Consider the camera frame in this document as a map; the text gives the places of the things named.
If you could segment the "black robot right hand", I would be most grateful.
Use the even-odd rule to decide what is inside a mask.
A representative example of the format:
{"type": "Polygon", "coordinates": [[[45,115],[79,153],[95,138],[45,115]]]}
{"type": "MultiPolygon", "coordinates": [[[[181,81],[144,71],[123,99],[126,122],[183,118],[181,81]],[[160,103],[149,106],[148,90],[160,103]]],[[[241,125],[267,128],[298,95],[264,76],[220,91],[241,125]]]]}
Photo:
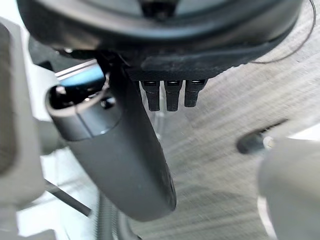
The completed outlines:
{"type": "Polygon", "coordinates": [[[209,79],[280,44],[300,0],[19,0],[35,65],[59,83],[44,98],[55,128],[96,186],[148,222],[177,205],[148,109],[196,106],[209,79]]]}

